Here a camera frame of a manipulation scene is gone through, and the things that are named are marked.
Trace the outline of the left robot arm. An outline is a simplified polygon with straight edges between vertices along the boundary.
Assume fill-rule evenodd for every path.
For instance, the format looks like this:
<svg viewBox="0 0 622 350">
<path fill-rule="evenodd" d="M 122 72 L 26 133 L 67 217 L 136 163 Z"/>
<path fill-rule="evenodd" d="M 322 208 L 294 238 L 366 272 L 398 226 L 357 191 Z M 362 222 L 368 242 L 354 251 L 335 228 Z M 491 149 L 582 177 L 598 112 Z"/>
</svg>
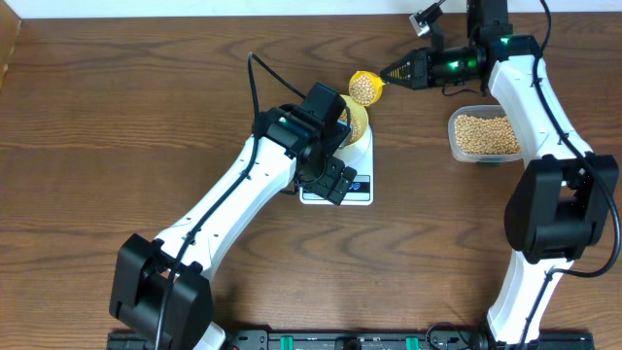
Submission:
<svg viewBox="0 0 622 350">
<path fill-rule="evenodd" d="M 334 89 L 315 84 L 300 104 L 255 116 L 251 136 L 223 177 L 174 225 L 121 246 L 111 315 L 156 349 L 217 349 L 211 283 L 227 251 L 260 209 L 290 184 L 340 204 L 356 170 L 335 156 L 351 128 Z"/>
</svg>

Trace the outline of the yellow measuring scoop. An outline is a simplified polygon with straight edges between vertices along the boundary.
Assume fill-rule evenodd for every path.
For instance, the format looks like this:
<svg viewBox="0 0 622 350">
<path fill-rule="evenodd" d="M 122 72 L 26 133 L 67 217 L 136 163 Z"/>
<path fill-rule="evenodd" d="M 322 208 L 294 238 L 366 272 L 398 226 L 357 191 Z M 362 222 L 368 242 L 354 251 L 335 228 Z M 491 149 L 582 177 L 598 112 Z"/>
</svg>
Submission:
<svg viewBox="0 0 622 350">
<path fill-rule="evenodd" d="M 368 107 L 376 103 L 386 83 L 375 73 L 357 71 L 349 82 L 349 95 L 359 105 Z"/>
</svg>

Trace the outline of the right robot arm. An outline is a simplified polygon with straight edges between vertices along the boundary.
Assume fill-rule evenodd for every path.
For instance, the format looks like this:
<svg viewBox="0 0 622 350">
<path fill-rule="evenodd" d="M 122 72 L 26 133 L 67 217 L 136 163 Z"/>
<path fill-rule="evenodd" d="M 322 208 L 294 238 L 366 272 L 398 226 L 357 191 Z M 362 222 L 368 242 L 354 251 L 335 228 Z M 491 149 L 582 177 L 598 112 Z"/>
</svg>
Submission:
<svg viewBox="0 0 622 350">
<path fill-rule="evenodd" d="M 546 45 L 514 32 L 503 1 L 466 5 L 468 43 L 447 48 L 433 3 L 413 14 L 417 34 L 430 40 L 381 71 L 383 81 L 410 88 L 463 86 L 479 80 L 497 99 L 519 143 L 524 173 L 504 210 L 512 249 L 508 270 L 470 349 L 536 349 L 539 323 L 563 276 L 606 223 L 621 224 L 614 201 L 619 167 L 579 136 L 547 77 Z"/>
</svg>

